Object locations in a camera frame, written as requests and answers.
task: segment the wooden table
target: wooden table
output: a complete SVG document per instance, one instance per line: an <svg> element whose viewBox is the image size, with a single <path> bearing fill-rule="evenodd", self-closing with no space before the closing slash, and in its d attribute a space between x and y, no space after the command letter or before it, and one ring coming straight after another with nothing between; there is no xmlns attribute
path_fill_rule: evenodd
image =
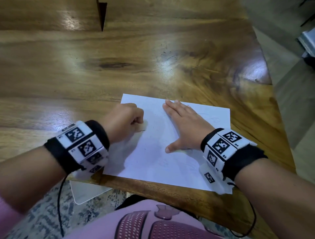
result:
<svg viewBox="0 0 315 239"><path fill-rule="evenodd" d="M11 3L2 8L8 14L0 29L19 31L0 34L0 160L42 145L71 122L100 118L127 93L230 108L233 130L295 172L266 62L238 0L108 0L104 32L94 1L66 2L29 1L41 7L25 7L20 18ZM65 8L68 18L59 19ZM53 31L71 27L91 31ZM93 182L237 232L253 221L236 189L219 196L99 174ZM251 236L275 238L261 217Z"/></svg>

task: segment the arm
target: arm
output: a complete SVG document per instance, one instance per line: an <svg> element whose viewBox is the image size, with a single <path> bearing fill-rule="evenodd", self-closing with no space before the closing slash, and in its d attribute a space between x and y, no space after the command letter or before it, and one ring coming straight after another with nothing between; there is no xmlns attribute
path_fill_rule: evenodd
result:
<svg viewBox="0 0 315 239"><path fill-rule="evenodd" d="M279 238L314 238L313 184L268 159L243 168L235 184Z"/></svg>
<svg viewBox="0 0 315 239"><path fill-rule="evenodd" d="M186 148L200 150L202 140L214 128L179 101L166 100L163 108L180 132L179 139L168 145L165 152ZM235 184L278 237L314 238L313 184L268 159L258 159L237 172Z"/></svg>
<svg viewBox="0 0 315 239"><path fill-rule="evenodd" d="M99 123L110 143L119 142L137 131L143 110L131 103L118 104ZM44 146L0 163L0 238L20 219L18 212L26 213L65 176Z"/></svg>

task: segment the pink clothing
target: pink clothing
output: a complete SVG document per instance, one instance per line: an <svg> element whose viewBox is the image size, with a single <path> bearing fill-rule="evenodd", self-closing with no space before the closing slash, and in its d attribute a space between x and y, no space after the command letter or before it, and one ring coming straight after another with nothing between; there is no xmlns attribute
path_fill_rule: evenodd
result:
<svg viewBox="0 0 315 239"><path fill-rule="evenodd" d="M0 198L0 239L22 215ZM201 222L169 205L143 200L93 221L65 236L66 239L127 238L222 238L211 233Z"/></svg>

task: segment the white sheet of paper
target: white sheet of paper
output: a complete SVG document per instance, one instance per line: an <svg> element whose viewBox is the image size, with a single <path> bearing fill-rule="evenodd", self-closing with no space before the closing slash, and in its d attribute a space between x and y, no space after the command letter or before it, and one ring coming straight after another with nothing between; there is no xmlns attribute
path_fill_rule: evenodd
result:
<svg viewBox="0 0 315 239"><path fill-rule="evenodd" d="M144 110L145 131L111 145L103 174L215 191L203 180L199 166L205 163L202 151L181 150L167 154L165 147L178 139L170 117L162 108L164 99L124 94L121 103L135 103ZM230 128L230 109L185 103L215 128ZM232 188L226 185L226 193Z"/></svg>

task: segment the person's left arm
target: person's left arm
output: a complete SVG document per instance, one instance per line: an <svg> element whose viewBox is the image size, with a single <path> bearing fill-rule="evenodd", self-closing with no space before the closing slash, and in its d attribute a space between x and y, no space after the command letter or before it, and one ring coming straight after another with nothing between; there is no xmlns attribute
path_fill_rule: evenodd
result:
<svg viewBox="0 0 315 239"><path fill-rule="evenodd" d="M138 124L143 123L143 110L132 103L118 104L99 123L110 143L119 142L137 131ZM0 163L0 238L10 229L8 219L12 227L19 213L26 213L66 175L44 146Z"/></svg>

